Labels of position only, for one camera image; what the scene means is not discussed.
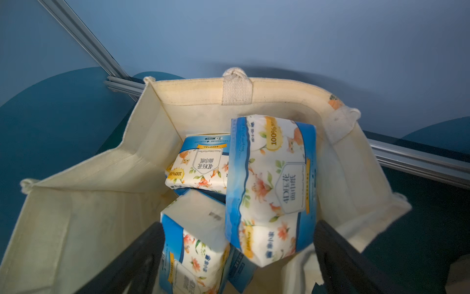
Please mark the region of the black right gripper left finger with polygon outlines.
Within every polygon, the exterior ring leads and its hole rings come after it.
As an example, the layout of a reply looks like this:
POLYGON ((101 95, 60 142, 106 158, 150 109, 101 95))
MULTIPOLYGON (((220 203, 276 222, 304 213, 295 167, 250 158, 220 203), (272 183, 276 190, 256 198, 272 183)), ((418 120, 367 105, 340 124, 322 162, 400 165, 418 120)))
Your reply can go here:
POLYGON ((163 225, 153 223, 78 294, 151 294, 165 244, 163 225))

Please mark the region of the floral tissue pack bottom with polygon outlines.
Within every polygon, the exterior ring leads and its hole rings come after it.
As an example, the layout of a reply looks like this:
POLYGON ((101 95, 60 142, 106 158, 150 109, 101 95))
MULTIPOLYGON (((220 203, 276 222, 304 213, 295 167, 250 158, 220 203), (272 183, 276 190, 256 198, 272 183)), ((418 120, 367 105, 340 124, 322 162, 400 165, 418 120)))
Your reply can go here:
POLYGON ((227 240, 266 267, 313 242, 317 129, 288 119, 233 119, 226 192, 227 240))

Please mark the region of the floral tissue pack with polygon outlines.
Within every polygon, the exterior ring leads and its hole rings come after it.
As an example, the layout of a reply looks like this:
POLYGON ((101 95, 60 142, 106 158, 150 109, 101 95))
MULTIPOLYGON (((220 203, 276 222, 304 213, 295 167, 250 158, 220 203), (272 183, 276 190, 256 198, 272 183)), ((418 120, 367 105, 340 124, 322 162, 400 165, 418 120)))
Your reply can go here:
POLYGON ((288 119, 233 119, 226 192, 227 240, 266 267, 313 242, 317 129, 288 119))
POLYGON ((173 165, 166 173, 166 186, 170 189, 192 188, 225 195, 230 138, 230 134, 186 137, 173 165))
POLYGON ((189 189, 161 213, 165 245, 159 272, 168 294, 220 294, 227 280, 231 245, 225 205, 189 189))

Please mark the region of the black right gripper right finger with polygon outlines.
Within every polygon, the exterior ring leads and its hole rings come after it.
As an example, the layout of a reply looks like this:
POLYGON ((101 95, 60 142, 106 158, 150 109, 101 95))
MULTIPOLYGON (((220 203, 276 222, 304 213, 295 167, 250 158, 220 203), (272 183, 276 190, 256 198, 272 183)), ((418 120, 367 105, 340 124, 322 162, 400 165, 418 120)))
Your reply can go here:
POLYGON ((317 223, 313 244, 329 294, 406 294, 367 258, 361 255, 326 221, 317 223))

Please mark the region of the cream floral canvas bag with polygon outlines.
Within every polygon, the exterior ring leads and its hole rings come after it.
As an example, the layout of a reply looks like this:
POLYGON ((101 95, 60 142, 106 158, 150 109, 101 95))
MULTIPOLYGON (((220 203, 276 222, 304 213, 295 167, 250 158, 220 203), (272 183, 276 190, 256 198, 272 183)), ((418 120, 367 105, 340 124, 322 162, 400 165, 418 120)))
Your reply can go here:
POLYGON ((358 251, 411 210, 392 192, 360 112, 335 106, 307 83, 249 78, 155 81, 134 108, 122 142, 42 181, 25 179, 26 200, 1 264, 4 294, 72 294, 104 269, 161 212, 164 170, 186 135, 227 132, 237 115, 274 115, 317 127, 318 218, 358 251))

